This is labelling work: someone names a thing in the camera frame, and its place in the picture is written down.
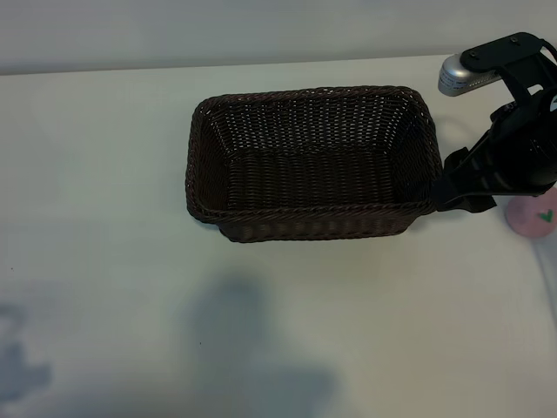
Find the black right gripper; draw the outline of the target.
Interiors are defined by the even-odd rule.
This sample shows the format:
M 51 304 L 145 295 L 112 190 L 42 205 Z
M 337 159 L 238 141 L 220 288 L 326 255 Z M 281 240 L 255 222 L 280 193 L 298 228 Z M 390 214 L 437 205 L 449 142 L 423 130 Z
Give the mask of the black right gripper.
M 497 206 L 493 195 L 524 193 L 524 186 L 505 173 L 496 156 L 503 139 L 501 126 L 500 121 L 493 122 L 471 149 L 463 147 L 446 157 L 444 178 L 433 182 L 430 192 L 437 212 L 486 212 Z

